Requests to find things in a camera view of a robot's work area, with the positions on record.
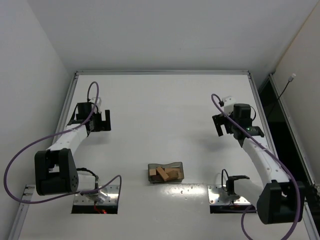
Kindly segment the smoky transparent plastic bin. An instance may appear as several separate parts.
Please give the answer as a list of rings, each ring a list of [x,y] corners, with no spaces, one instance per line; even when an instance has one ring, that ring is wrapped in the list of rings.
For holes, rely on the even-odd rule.
[[[183,163],[148,164],[148,181],[150,184],[180,183],[185,178]]]

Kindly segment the long light wood block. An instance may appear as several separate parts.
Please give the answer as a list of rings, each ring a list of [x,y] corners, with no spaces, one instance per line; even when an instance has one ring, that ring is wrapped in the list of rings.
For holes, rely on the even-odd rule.
[[[156,172],[161,176],[164,182],[166,182],[170,178],[162,167],[157,167]]]

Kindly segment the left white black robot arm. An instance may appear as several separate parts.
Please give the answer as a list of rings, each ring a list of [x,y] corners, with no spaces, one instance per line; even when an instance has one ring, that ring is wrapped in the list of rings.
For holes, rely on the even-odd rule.
[[[74,154],[91,133],[108,132],[111,128],[110,110],[102,111],[92,102],[77,103],[65,126],[67,133],[46,150],[34,156],[35,186],[40,196],[75,194],[98,188],[97,175],[78,174]]]

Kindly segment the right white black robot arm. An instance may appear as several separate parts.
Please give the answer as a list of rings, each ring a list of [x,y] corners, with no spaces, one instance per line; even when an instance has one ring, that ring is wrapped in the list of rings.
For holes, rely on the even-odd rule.
[[[230,98],[220,101],[219,105],[223,112],[212,117],[218,136],[223,135],[221,127],[224,126],[250,157],[262,181],[262,186],[258,186],[246,175],[228,176],[225,183],[227,194],[248,200],[265,225],[300,222],[305,186],[301,181],[294,182],[269,154],[263,131],[252,125],[251,106]]]

